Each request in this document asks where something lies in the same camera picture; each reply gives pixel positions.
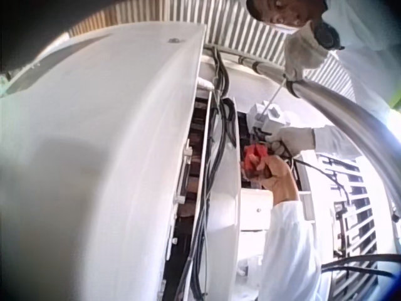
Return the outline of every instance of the white protective suit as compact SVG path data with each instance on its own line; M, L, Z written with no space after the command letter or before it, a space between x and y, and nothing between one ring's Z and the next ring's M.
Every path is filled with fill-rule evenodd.
M379 0L327 0L323 20L334 27L344 50L337 51L352 80L356 103L389 126L389 104L401 83L401 32ZM336 127L315 129L316 151L344 159L360 156ZM311 226L299 201L271 211L258 301L321 300L321 265Z

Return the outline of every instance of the corrugated metal roof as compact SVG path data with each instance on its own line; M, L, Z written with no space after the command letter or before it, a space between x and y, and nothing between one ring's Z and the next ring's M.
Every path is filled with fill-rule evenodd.
M254 20L238 0L129 0L94 14L71 28L69 34L76 36L107 26L143 21L207 24L206 44L284 66L286 33ZM354 100L350 78L334 56L330 55L321 68L308 71L306 76Z

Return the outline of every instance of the hand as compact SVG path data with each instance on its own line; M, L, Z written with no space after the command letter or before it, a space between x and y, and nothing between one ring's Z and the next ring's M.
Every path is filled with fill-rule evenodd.
M283 127L277 134L266 136L265 140L269 142L270 149L279 156L297 156L301 151L307 151L316 148L315 134L311 128L301 127Z
M289 81L302 80L304 69L319 68L328 56L328 51L316 41L311 26L312 21L308 21L284 41L285 74Z
M255 177L249 180L273 192L273 206L284 201L299 200L298 188L287 163L278 156L259 158L251 155L250 158L256 172Z

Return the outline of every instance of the man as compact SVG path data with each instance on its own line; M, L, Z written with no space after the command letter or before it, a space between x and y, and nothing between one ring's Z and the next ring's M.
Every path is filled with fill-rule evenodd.
M321 300L321 264L290 168L278 156L250 159L256 171L251 180L273 192L258 301Z
M246 0L246 6L252 17L279 30L299 28L284 44L289 80L302 79L305 69L318 68L329 51L336 51L351 78L356 103L400 134L401 116L392 108L401 110L401 27L383 1ZM288 134L298 139L286 138ZM299 151L359 156L335 127L284 129L279 138Z

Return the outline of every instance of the silver pipe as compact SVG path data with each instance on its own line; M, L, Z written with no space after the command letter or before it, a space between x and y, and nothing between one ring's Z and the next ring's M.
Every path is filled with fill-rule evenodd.
M250 58L239 62L276 83L283 80L283 71L271 64L255 63ZM391 131L359 105L318 83L294 82L293 91L342 130L368 158L401 211L401 143Z

